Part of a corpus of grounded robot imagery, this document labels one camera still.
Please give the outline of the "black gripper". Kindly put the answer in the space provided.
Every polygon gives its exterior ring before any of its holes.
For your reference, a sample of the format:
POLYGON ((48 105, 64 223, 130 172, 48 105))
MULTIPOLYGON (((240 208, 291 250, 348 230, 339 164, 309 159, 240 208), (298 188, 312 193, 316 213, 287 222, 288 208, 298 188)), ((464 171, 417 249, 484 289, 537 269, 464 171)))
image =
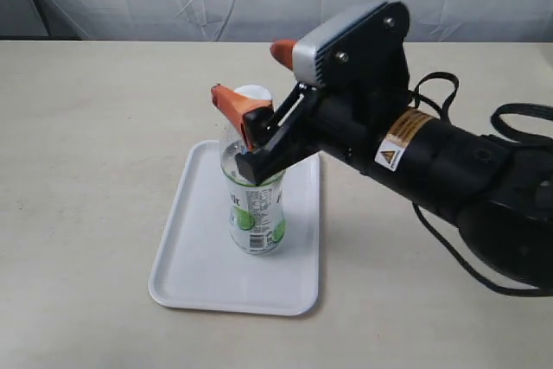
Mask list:
MULTIPOLYGON (((294 39, 276 40, 270 45, 270 54, 292 70, 296 44, 294 39)), ((319 151, 362 175, 375 176, 378 141, 410 103, 406 88, 312 89, 280 127, 264 134, 273 116, 272 97, 266 88, 245 85, 233 90, 217 84, 211 94, 213 105, 246 146, 254 148, 235 157, 238 172, 252 183, 261 183, 319 151)))

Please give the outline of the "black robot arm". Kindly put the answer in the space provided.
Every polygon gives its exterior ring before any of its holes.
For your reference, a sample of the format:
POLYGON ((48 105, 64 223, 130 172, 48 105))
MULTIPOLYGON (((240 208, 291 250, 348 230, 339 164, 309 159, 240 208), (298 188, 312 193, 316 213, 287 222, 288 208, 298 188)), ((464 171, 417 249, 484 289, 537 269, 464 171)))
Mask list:
POLYGON ((492 115, 492 135, 454 126, 451 100, 420 110, 401 42, 355 45, 345 59, 323 61, 326 81, 299 80, 282 105, 226 86, 212 101, 246 144, 238 172, 260 184, 323 151, 409 200, 416 216, 432 213, 454 226, 485 265, 518 282, 498 285, 461 266, 505 296, 552 293, 552 141, 515 130, 504 114, 548 119, 546 105, 513 103, 492 115))

